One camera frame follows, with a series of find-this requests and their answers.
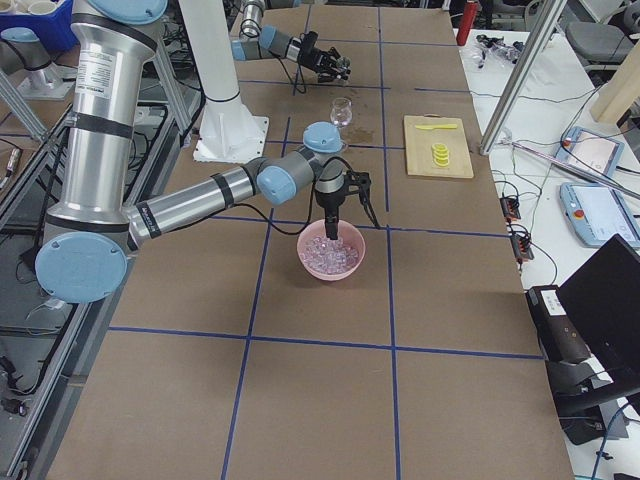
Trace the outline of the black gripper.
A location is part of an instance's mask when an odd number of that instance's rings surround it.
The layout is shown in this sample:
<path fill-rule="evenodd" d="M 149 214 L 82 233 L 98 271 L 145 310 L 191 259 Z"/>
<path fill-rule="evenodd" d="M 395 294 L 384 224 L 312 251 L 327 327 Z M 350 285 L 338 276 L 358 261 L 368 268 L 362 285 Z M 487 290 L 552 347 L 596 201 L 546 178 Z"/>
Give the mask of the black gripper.
<path fill-rule="evenodd" d="M 349 195 L 357 194 L 365 214 L 373 221 L 370 201 L 371 179 L 367 172 L 343 171 L 342 167 L 325 167 L 314 191 L 318 205 L 324 210 L 326 237 L 336 241 L 339 229 L 339 207 Z"/>
<path fill-rule="evenodd" d="M 318 33 L 310 31 L 301 38 L 296 62 L 317 74 L 318 83 L 347 81 L 349 72 L 336 72 L 335 68 L 349 68 L 351 61 L 339 53 L 335 47 L 321 50 L 316 47 Z"/>

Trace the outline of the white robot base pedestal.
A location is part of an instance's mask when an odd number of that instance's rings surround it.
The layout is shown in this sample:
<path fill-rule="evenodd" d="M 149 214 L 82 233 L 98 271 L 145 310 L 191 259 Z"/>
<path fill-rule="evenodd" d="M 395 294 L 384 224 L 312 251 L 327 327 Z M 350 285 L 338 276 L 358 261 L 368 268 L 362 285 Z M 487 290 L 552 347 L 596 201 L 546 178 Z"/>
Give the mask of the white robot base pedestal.
<path fill-rule="evenodd" d="M 205 106 L 194 159 L 244 164 L 263 154 L 269 119 L 252 115 L 241 98 L 221 1 L 183 1 Z"/>

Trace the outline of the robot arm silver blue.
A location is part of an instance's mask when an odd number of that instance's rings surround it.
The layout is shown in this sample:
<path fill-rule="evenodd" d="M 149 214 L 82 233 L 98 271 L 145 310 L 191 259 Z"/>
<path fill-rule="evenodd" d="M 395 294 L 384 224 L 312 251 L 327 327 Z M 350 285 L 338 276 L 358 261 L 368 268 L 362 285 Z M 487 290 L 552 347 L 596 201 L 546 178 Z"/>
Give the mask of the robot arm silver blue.
<path fill-rule="evenodd" d="M 321 50 L 316 47 L 318 34 L 309 31 L 299 37 L 291 36 L 272 25 L 263 25 L 267 10 L 296 8 L 302 1 L 242 1 L 239 38 L 231 41 L 236 61 L 287 59 L 317 74 L 319 83 L 346 81 L 351 74 L 350 59 L 334 47 Z"/>
<path fill-rule="evenodd" d="M 330 239 L 339 234 L 345 198 L 366 197 L 370 180 L 341 157 L 338 128 L 308 126 L 294 152 L 264 156 L 269 121 L 242 101 L 237 61 L 289 60 L 314 72 L 320 82 L 345 80 L 350 63 L 335 49 L 318 48 L 315 32 L 288 35 L 262 17 L 271 1 L 245 1 L 240 36 L 231 40 L 219 1 L 184 1 L 180 13 L 200 80 L 195 111 L 181 88 L 163 42 L 164 1 L 77 1 L 71 27 L 80 52 L 69 115 L 64 180 L 58 201 L 44 214 L 43 240 L 34 270 L 40 287 L 67 303 L 85 304 L 110 296 L 123 282 L 128 258 L 143 242 L 184 229 L 261 195 L 274 205 L 309 189 L 324 212 Z M 195 157 L 231 163 L 229 171 L 176 193 L 145 198 L 147 182 L 168 162 L 161 136 L 136 147 L 135 118 L 143 68 L 153 63 L 165 90 L 164 129 L 186 136 L 200 130 Z"/>

